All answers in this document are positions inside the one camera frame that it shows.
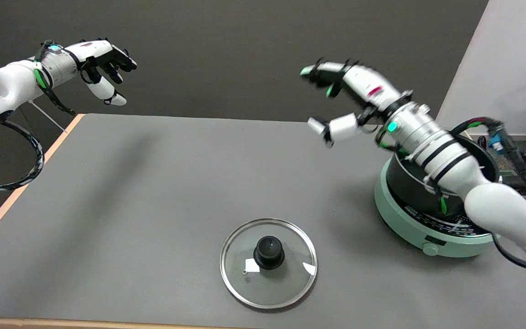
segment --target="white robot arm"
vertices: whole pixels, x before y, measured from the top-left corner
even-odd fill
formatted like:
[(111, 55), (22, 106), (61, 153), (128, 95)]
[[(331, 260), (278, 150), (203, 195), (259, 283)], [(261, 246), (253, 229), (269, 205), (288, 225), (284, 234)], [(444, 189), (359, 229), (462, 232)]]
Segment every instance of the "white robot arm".
[(106, 39), (82, 41), (66, 48), (47, 41), (35, 57), (0, 68), (0, 123), (18, 106), (42, 94), (50, 97), (61, 110), (75, 115), (74, 111), (57, 100), (52, 88), (78, 75), (105, 104), (122, 106), (127, 102), (123, 95), (96, 68), (103, 69), (117, 84), (123, 82), (117, 69), (129, 72), (137, 68), (137, 63), (126, 51), (113, 46)]
[[(329, 122), (309, 119), (309, 126), (328, 147), (334, 141), (355, 136), (372, 117), (380, 119), (384, 125), (378, 133), (379, 144), (382, 135), (388, 133), (396, 141), (396, 147), (409, 154), (407, 159), (424, 169), (426, 179), (460, 196), (473, 223), (493, 233), (493, 237), (497, 234), (506, 237), (526, 252), (526, 199), (509, 186), (488, 181), (476, 158), (435, 123), (428, 115), (428, 106), (411, 100), (410, 91), (398, 92), (382, 75), (359, 62), (333, 63), (320, 59), (305, 67), (300, 76), (317, 87), (328, 87), (327, 97), (335, 97), (344, 90), (363, 109), (360, 115), (349, 114)], [(485, 123), (489, 129), (496, 129), (495, 133), (498, 131), (506, 139), (505, 146), (515, 149), (508, 144), (512, 140), (499, 121), (475, 118), (462, 123), (466, 124), (464, 129), (469, 123)], [(514, 261), (504, 250), (501, 253)]]

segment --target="glass pot lid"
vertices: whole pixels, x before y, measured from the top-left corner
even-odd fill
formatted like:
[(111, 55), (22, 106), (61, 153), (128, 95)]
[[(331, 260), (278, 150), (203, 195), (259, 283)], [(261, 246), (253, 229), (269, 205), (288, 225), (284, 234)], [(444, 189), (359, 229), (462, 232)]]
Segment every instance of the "glass pot lid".
[(310, 238), (282, 219), (255, 219), (227, 238), (221, 274), (228, 290), (253, 308), (284, 308), (311, 288), (317, 257)]

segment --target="black band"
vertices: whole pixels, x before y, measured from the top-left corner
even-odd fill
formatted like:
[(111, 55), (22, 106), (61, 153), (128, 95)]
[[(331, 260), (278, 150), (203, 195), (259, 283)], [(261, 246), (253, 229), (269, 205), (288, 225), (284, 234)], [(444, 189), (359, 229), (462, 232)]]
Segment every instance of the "black band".
[(440, 179), (442, 179), (442, 177), (444, 177), (444, 175), (446, 175), (447, 172), (450, 171), (451, 168), (453, 168), (455, 165), (458, 164), (458, 162), (461, 162), (463, 159), (468, 158), (469, 156), (470, 156), (470, 153), (465, 152), (461, 154), (460, 156), (458, 156), (457, 158), (453, 159), (452, 162), (447, 164), (447, 166), (445, 166), (445, 168), (442, 169), (442, 171), (440, 171), (440, 173), (432, 180), (432, 182), (437, 185)]
[(441, 144), (441, 146), (438, 147), (434, 152), (432, 152), (430, 156), (428, 156), (425, 160), (423, 160), (421, 167), (425, 170), (427, 164), (430, 163), (430, 161), (432, 161), (438, 154), (440, 154), (443, 150), (445, 150), (445, 148), (455, 143), (458, 143), (458, 141), (452, 138), (451, 140)]
[(48, 81), (50, 81), (49, 87), (54, 87), (54, 81), (52, 80), (52, 76), (50, 75), (50, 73), (48, 73), (48, 70), (44, 67), (44, 65), (42, 65), (42, 71), (44, 71), (44, 74), (46, 75), (46, 77), (48, 77)]
[[(29, 59), (29, 58), (27, 60), (31, 60), (32, 62), (37, 62), (37, 60), (33, 60), (33, 59)], [(44, 64), (42, 64), (42, 69), (40, 71), (44, 72), (44, 74), (48, 78), (48, 81), (50, 81), (49, 87), (52, 88), (52, 86), (54, 86), (54, 81), (52, 80), (52, 76), (50, 75), (50, 73), (48, 72), (46, 67), (44, 67)]]
[(395, 102), (392, 102), (390, 106), (387, 106), (386, 109), (384, 109), (383, 113), (386, 114), (387, 119), (393, 115), (398, 109), (400, 109), (403, 105), (411, 102), (411, 98), (409, 97), (401, 97)]
[(62, 50), (64, 50), (67, 54), (69, 54), (73, 58), (74, 62), (77, 65), (77, 70), (80, 71), (82, 64), (81, 62), (79, 62), (79, 58), (73, 52), (71, 52), (70, 50), (67, 50), (66, 48), (62, 48)]

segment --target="white robot fingertip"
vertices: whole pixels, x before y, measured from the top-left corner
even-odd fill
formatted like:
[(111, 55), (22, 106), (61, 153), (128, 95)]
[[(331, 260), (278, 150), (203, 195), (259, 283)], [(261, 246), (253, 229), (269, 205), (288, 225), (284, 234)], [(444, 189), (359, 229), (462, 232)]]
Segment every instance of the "white robot fingertip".
[(115, 90), (115, 94), (113, 97), (109, 98), (108, 100), (104, 100), (105, 104), (111, 105), (111, 106), (123, 106), (127, 104), (127, 100), (123, 95), (121, 95), (118, 91)]

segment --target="green led light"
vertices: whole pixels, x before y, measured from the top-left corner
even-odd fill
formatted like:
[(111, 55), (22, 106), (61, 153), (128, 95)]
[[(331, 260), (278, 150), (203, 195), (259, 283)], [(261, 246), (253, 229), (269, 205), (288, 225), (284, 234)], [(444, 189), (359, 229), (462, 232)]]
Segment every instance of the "green led light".
[(332, 92), (333, 87), (334, 87), (333, 84), (331, 84), (330, 87), (328, 87), (328, 91), (326, 91), (326, 97), (330, 96), (330, 92)]
[(387, 130), (389, 131), (389, 133), (392, 133), (395, 131), (395, 129), (397, 129), (397, 123), (395, 121), (391, 121), (391, 123), (389, 123), (389, 125), (387, 126)]

